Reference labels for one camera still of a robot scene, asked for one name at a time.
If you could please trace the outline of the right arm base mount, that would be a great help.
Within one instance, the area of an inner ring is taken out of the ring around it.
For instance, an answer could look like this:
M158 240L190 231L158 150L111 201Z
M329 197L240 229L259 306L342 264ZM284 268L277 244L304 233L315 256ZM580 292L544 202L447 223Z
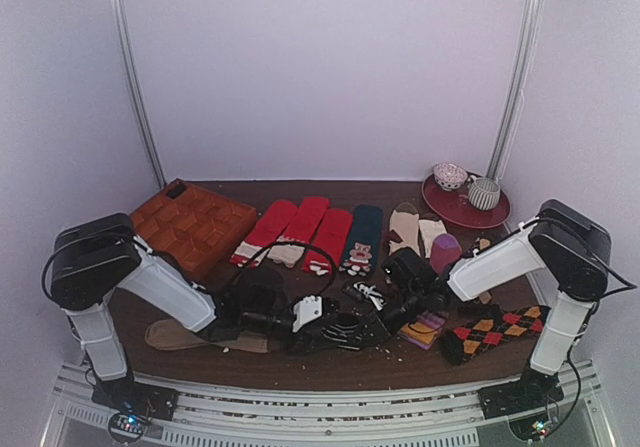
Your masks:
M551 433L564 392L557 375L529 372L512 382L481 388L478 396L486 420L507 417L515 437L533 442Z

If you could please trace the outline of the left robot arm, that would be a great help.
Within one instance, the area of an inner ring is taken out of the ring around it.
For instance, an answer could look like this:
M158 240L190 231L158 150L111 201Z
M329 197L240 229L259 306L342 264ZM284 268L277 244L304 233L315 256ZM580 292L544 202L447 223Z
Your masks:
M144 391L133 381L107 298L127 291L169 315L207 343L243 331L272 335L296 353L337 347L336 304L321 293L277 306L281 289L270 270L241 268L219 293L190 280L171 254L135 234L123 213L67 230L56 238L41 273L45 296L67 316L106 396L123 411L137 409Z

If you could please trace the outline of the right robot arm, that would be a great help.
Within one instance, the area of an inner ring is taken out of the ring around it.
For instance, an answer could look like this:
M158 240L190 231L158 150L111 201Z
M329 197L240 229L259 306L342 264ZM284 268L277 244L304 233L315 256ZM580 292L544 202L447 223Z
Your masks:
M606 293L610 251L611 238L603 227L555 199L543 203L536 217L504 239L440 272L403 247L382 265L400 295L360 319L346 344L354 349L377 346L420 314L447 309L452 299L472 301L496 286L546 269L558 284L551 307L495 310L439 338L447 361L462 365L512 338L537 337L528 360L532 371L512 390L519 407L533 408L550 393L549 376L559 371L590 312Z

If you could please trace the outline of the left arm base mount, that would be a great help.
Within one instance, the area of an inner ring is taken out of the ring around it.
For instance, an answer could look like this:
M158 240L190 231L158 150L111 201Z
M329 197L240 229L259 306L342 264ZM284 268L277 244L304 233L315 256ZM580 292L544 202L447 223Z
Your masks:
M171 421L178 398L175 389L126 376L111 381L97 377L91 400L115 410L107 421L107 433L116 442L131 444L145 436L153 420Z

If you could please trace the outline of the black white striped sock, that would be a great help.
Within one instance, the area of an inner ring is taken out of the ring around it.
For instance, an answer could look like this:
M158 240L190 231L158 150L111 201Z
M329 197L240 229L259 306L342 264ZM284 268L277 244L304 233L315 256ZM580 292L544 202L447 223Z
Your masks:
M321 329L320 340L324 349L360 351L370 347L375 338L364 317L344 314Z

